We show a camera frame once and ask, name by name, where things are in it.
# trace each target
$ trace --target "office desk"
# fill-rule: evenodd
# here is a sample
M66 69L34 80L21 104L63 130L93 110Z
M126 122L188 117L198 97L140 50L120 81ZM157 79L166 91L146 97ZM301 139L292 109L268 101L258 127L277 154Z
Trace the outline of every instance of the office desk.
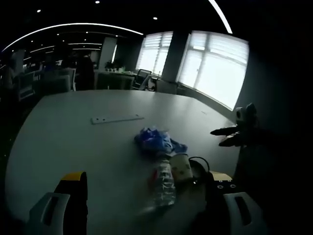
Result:
M106 114L138 114L142 120L92 125ZM13 216L28 220L29 210L70 172L88 178L88 235L180 234L204 209L203 192L179 197L163 216L140 212L150 200L148 178L155 163L143 157L134 136L143 127L169 129L188 145L189 156L208 160L211 170L233 176L239 148L218 147L214 129L232 124L185 96L146 91L83 91L45 96L32 110L12 147L5 196Z

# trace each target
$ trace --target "blue plastic bag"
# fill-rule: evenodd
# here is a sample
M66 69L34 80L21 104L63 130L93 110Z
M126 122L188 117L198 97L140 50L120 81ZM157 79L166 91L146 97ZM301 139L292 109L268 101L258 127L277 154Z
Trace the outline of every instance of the blue plastic bag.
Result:
M173 151L185 153L187 151L187 146L171 139L168 132L159 131L155 128L143 128L135 136L135 140L144 150L164 153L172 153Z

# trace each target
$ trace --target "ceiling light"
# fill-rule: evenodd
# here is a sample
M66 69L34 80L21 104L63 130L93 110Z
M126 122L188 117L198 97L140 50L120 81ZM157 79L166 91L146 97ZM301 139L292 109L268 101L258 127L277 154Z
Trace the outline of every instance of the ceiling light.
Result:
M102 45L101 43L69 43L69 45L81 45L81 44Z
M214 7L214 9L216 10L217 14L219 14L219 16L220 16L220 18L221 18L221 20L222 20L222 22L223 22L223 24L224 24L224 26L225 26L227 32L232 34L233 32L231 31L231 28L230 28L230 26L229 26L229 23L228 23L228 21L226 20L226 17L225 17L225 15L224 15L224 13L222 12L222 10L220 9L220 7L219 7L219 6L217 5L217 3L215 2L215 0L209 0L209 2L210 2L211 5Z
M97 48L73 48L73 50L100 50Z
M33 53L33 52L38 51L38 50L43 50L43 49L51 48L51 47L54 47L54 46L49 46L49 47L44 47L44 48L40 48L40 49L37 49L37 50L33 50L33 51L31 51L30 53Z
M117 49L117 45L115 45L115 47L114 47L113 56L112 56L112 63L114 62L114 59L115 59L116 49Z
M125 31L129 31L129 32L132 32L132 33L136 33L136 34L139 34L139 35L143 35L143 33L140 33L140 32L137 32L137 31L134 31L134 30L131 30L131 29L128 29L128 28L123 28L123 27L119 27L119 26L115 26L115 25L110 25L110 24L104 24L104 23L63 23L63 24L57 24L57 25L53 25L53 26L49 26L49 27L46 27L46 28L41 28L41 29L38 29L36 31L33 31L31 33L28 33L20 38L18 38L17 40L15 40L14 42L12 42L11 44L7 45L3 50L2 52L4 52L6 49L8 49L10 46L12 46L14 43L18 42L19 40L25 38L25 37L28 37L34 33L38 33L40 31L43 31L43 30L47 30L47 29L50 29L50 28L56 28L56 27L62 27L62 26L71 26L71 25L94 25L94 26L104 26L104 27L111 27L111 28L117 28L117 29L122 29L122 30L125 30Z

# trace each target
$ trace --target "dark floor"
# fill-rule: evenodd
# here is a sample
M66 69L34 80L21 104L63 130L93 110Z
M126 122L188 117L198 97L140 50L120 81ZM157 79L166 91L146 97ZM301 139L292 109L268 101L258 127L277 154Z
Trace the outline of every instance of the dark floor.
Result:
M10 216L4 196L6 165L14 140L33 107L38 103L34 97L10 104L11 109L0 101L0 230L1 234L22 234L23 224Z

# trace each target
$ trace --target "window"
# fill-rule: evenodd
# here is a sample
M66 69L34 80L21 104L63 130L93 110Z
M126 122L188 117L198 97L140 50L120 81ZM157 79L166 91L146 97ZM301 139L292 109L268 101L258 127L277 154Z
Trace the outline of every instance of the window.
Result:
M233 110L243 85L249 46L244 40L193 31L180 65L178 82Z
M141 45L136 69L149 70L161 76L172 36L173 32L147 35Z

